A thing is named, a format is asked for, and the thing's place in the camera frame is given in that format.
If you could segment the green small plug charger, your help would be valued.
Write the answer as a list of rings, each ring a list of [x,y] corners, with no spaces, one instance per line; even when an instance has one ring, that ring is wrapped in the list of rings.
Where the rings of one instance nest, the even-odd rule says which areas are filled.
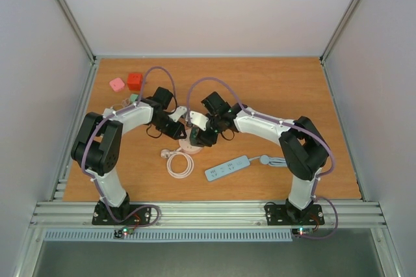
[[[140,100],[140,96],[138,94],[131,94],[129,97],[129,102],[134,103]]]

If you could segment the dark green patterned cube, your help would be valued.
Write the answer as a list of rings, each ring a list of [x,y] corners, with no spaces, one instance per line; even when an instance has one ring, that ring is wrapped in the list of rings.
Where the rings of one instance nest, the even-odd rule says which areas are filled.
[[[190,134],[189,134],[189,141],[190,141],[190,145],[191,146],[196,146],[196,147],[202,147],[203,144],[200,142],[199,139],[199,131],[200,129],[198,127],[192,127],[190,129]]]

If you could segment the white USB wall charger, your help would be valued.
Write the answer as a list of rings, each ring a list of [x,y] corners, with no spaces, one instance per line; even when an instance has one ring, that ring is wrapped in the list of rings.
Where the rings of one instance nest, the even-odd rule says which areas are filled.
[[[105,108],[103,111],[103,117],[108,117],[114,114],[114,109],[112,108]]]

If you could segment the pink round socket hub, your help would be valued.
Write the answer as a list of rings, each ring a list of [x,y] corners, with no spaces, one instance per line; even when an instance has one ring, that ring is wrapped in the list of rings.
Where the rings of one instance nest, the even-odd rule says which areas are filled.
[[[203,149],[202,147],[193,146],[190,143],[191,130],[187,129],[185,131],[185,133],[186,133],[187,137],[178,140],[178,142],[179,142],[179,151],[183,152],[183,153],[186,153],[186,154],[189,154],[189,155],[194,155],[194,154],[197,154],[197,153],[201,152],[202,149]]]

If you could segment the pink cube plug adapter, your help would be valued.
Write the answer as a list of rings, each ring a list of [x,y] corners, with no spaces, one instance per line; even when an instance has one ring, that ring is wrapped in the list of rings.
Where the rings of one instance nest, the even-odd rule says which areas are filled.
[[[125,88],[125,83],[120,77],[117,77],[109,81],[109,86],[114,92],[121,92]]]

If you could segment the red cube plug adapter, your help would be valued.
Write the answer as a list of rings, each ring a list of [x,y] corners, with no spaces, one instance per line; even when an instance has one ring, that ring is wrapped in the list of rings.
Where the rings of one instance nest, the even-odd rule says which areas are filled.
[[[143,75],[140,72],[131,72],[127,76],[127,87],[132,92],[140,92],[143,85]]]

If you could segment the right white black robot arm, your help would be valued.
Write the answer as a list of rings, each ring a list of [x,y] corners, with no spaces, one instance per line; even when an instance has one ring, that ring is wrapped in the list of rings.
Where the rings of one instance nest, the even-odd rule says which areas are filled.
[[[211,147],[220,134],[231,130],[277,144],[292,173],[285,213],[292,223],[304,221],[313,206],[322,169],[328,158],[333,157],[314,123],[305,116],[296,120],[269,116],[241,103],[230,106],[217,92],[211,93],[201,104],[207,114],[191,111],[187,116],[195,130],[193,142],[197,146]]]

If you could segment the light blue power strip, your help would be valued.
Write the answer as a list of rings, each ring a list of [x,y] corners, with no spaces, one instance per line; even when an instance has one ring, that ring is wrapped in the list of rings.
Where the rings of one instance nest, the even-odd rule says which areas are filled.
[[[221,165],[214,166],[205,171],[205,177],[207,181],[212,182],[217,179],[228,176],[234,172],[242,170],[250,166],[249,158],[246,155],[232,159]]]

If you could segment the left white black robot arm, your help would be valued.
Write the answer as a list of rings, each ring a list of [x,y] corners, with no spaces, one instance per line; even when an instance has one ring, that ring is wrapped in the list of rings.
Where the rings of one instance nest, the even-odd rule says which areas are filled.
[[[186,137],[180,119],[187,113],[187,108],[176,105],[172,112],[167,111],[175,98],[169,90],[159,87],[152,96],[138,97],[123,109],[108,109],[103,114],[90,112],[84,117],[71,149],[71,158],[92,180],[99,193],[96,206],[99,217],[123,224],[135,212],[116,170],[124,134],[142,125],[152,125],[171,139]]]

